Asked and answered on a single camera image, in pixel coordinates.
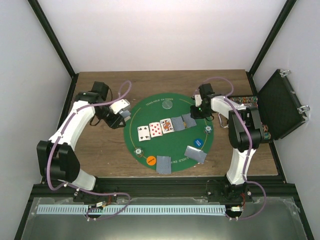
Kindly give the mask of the orange big blind button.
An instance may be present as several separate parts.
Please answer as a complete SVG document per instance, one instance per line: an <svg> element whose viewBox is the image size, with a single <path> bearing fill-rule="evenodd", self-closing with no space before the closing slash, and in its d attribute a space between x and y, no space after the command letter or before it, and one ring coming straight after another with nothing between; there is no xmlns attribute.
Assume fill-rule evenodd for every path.
<svg viewBox="0 0 320 240"><path fill-rule="evenodd" d="M157 163L157 158L155 156L148 156L146 158L146 163L148 166L154 166Z"/></svg>

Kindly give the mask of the blue small blind button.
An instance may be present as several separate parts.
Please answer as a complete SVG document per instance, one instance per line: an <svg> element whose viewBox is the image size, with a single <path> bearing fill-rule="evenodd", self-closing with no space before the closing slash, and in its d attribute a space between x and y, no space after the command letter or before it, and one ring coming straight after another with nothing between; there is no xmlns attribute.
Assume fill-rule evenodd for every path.
<svg viewBox="0 0 320 240"><path fill-rule="evenodd" d="M204 141L201 139L201 138L196 138L194 141L193 141L193 144L196 148L202 148L203 145L204 145Z"/></svg>

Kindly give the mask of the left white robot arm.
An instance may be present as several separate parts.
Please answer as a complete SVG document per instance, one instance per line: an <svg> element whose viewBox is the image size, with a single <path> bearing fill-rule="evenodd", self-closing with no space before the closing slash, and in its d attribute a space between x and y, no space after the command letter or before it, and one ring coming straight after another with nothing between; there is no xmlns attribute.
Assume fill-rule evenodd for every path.
<svg viewBox="0 0 320 240"><path fill-rule="evenodd" d="M111 93L104 82L94 82L90 91L79 92L72 108L58 130L47 141L36 147L39 171L51 190L71 186L84 191L89 201L97 202L102 189L96 185L97 177L81 169L75 154L76 144L86 125L97 118L111 129L123 128L130 118L130 102L125 99L130 92L119 92L117 98L107 101Z"/></svg>

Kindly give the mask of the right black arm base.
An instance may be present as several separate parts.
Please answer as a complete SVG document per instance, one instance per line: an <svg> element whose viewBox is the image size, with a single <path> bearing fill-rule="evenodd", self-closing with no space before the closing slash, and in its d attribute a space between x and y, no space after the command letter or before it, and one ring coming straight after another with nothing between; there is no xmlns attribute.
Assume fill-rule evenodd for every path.
<svg viewBox="0 0 320 240"><path fill-rule="evenodd" d="M238 203L247 200L248 185L230 185L227 183L209 183L205 193L209 202Z"/></svg>

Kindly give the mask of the blue playing card deck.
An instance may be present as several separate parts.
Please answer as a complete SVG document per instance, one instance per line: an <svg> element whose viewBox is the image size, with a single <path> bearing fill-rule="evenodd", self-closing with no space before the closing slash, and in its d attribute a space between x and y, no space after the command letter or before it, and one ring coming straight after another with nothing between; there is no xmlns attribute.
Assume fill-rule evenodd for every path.
<svg viewBox="0 0 320 240"><path fill-rule="evenodd" d="M122 110L119 114L123 117L125 122L131 118L131 112L129 110Z"/></svg>

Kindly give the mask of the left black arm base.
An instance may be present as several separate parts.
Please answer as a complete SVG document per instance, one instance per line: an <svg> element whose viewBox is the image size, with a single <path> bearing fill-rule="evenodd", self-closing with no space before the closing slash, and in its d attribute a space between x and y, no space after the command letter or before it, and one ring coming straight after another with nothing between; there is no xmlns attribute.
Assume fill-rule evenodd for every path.
<svg viewBox="0 0 320 240"><path fill-rule="evenodd" d="M83 203L97 203L97 202L115 202L118 195L114 192L94 192L89 190L80 189L74 193L73 200L75 202Z"/></svg>

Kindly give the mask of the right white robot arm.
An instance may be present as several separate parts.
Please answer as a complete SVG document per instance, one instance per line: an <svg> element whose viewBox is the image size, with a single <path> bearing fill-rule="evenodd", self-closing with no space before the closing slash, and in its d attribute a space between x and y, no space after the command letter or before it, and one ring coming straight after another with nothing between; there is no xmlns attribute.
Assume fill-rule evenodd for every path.
<svg viewBox="0 0 320 240"><path fill-rule="evenodd" d="M225 200L232 202L240 196L238 186L246 182L251 159L263 141L259 110L216 94L209 83L200 85L198 92L194 95L195 104L190 107L191 118L205 119L218 113L228 120L228 138L233 150L226 173L229 184L222 188L222 195Z"/></svg>

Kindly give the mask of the dealt cards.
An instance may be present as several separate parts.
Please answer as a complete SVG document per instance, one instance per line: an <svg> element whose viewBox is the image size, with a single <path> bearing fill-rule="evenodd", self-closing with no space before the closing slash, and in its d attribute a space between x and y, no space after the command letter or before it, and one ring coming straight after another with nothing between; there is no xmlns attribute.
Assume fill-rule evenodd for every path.
<svg viewBox="0 0 320 240"><path fill-rule="evenodd" d="M172 173L172 163L170 156L156 156L156 172L163 175Z"/></svg>
<svg viewBox="0 0 320 240"><path fill-rule="evenodd" d="M197 161L200 164L204 164L207 157L207 153L205 153L203 150L192 147L190 145L186 147L184 155L190 159Z"/></svg>

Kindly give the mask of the clear dealer button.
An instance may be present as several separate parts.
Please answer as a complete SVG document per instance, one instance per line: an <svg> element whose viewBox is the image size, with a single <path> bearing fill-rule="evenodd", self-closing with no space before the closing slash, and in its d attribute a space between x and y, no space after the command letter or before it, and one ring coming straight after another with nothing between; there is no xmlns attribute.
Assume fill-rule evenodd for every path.
<svg viewBox="0 0 320 240"><path fill-rule="evenodd" d="M165 110L169 110L173 107L173 102L169 99L165 99L163 102L162 102L162 107L165 109Z"/></svg>

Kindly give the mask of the stack of poker chips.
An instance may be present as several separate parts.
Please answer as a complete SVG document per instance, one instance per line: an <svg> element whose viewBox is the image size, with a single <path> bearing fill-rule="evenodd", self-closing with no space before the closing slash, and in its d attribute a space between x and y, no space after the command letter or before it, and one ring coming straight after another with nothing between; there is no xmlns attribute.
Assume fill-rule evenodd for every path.
<svg viewBox="0 0 320 240"><path fill-rule="evenodd" d="M137 148L134 149L134 154L138 158L141 158L144 155L144 151L140 147L137 147Z"/></svg>

